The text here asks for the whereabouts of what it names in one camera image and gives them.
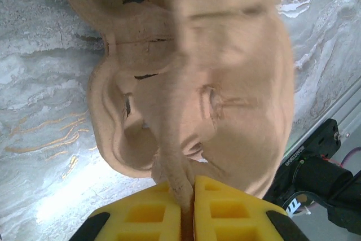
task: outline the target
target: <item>white marble pattern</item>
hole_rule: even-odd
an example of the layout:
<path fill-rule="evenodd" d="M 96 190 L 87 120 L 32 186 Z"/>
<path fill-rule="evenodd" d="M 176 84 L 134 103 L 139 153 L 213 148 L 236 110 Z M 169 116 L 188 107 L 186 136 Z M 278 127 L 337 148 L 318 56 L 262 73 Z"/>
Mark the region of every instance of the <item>white marble pattern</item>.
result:
<path fill-rule="evenodd" d="M 361 75 L 360 2 L 279 6 L 298 75 L 290 144 Z M 96 149 L 85 91 L 102 54 L 66 0 L 0 0 L 3 241 L 68 240 L 97 207 L 153 184 L 116 173 Z"/>

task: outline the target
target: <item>red wire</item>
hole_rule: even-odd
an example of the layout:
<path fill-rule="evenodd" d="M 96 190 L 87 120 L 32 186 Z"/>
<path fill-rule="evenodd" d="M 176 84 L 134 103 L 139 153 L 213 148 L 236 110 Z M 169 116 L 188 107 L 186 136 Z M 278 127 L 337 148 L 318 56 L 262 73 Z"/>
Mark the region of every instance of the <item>red wire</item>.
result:
<path fill-rule="evenodd" d="M 343 166 L 336 160 L 333 160 L 333 159 L 330 159 L 330 158 L 326 158 L 324 155 L 321 155 L 322 159 L 325 160 L 325 161 L 328 161 L 328 162 L 331 162 L 331 163 L 334 163 L 340 167 L 343 168 Z"/>

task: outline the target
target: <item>tan sculpted object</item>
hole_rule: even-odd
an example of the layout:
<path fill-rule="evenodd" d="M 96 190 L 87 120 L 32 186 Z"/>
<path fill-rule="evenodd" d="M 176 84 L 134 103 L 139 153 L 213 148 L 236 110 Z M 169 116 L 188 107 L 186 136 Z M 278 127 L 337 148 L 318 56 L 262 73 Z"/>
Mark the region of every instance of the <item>tan sculpted object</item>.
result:
<path fill-rule="evenodd" d="M 99 151 L 127 176 L 169 181 L 183 240 L 195 174 L 264 196 L 293 117 L 277 0 L 69 2 L 104 38 L 87 91 Z"/>

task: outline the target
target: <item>gray marble background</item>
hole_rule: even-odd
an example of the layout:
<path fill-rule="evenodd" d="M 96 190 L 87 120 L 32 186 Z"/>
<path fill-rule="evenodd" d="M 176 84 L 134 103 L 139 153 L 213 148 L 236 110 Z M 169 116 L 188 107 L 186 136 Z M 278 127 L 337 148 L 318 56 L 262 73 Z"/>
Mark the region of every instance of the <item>gray marble background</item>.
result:
<path fill-rule="evenodd" d="M 282 0 L 297 71 L 289 144 L 361 75 L 360 3 Z M 96 149 L 85 90 L 102 55 L 66 0 L 0 0 L 3 241 L 68 240 L 97 207 L 153 184 L 116 173 Z"/>

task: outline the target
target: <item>yellow foam pad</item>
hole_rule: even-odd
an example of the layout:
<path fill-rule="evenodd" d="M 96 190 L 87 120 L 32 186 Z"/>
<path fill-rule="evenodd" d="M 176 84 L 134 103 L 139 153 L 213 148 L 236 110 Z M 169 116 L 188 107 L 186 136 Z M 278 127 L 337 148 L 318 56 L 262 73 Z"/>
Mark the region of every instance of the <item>yellow foam pad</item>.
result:
<path fill-rule="evenodd" d="M 267 211 L 286 212 L 204 176 L 196 177 L 196 241 L 283 241 Z M 180 241 L 181 209 L 162 183 L 97 209 L 108 213 L 95 241 Z"/>

